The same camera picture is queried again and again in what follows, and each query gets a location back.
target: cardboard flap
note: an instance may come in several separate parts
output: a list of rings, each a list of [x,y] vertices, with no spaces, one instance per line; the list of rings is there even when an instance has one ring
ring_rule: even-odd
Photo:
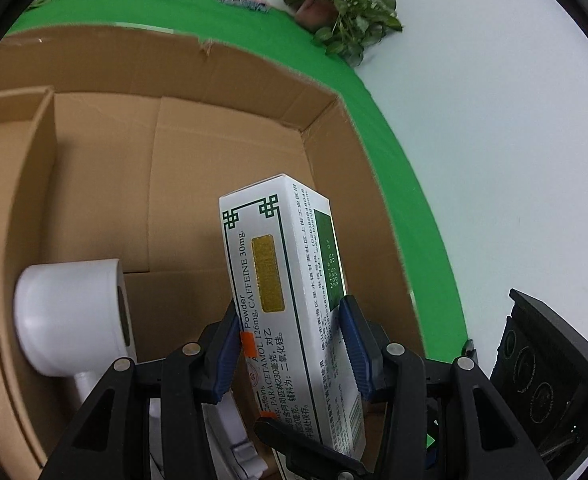
[[[335,95],[285,67],[195,36],[139,28],[56,26],[0,43],[0,90],[175,97],[270,118],[304,130]]]

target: potted plant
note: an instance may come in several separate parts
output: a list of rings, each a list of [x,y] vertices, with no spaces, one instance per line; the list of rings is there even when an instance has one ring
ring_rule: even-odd
[[[363,60],[365,47],[379,43],[403,26],[396,0],[283,0],[301,27],[314,33],[314,41],[327,54],[338,54],[351,66]]]

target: flower pot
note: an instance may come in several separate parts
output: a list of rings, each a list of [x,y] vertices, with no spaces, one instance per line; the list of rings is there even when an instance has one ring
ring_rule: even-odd
[[[338,11],[331,0],[305,0],[294,15],[296,23],[309,32],[333,27],[337,18]]]

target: green label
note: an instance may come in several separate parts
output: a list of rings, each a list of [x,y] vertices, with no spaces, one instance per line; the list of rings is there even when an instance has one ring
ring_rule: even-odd
[[[327,299],[330,303],[330,311],[334,310],[345,295],[341,266],[338,263],[338,249],[334,238],[331,217],[314,209],[316,217],[316,230],[318,231],[318,243],[321,247],[321,259],[325,272],[325,286],[327,287]]]

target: white plastic object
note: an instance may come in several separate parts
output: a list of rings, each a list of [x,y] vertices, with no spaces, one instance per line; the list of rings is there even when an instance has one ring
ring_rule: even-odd
[[[28,267],[16,285],[14,323],[24,354],[41,374],[96,372],[76,377],[85,390],[91,391],[117,358],[136,360],[118,260]],[[87,397],[79,393],[82,400]]]
[[[267,469],[259,456],[238,412],[232,392],[227,392],[218,404],[203,404],[203,418],[214,468],[218,480],[257,480]],[[162,466],[161,405],[151,399],[149,406],[149,448],[154,461]]]

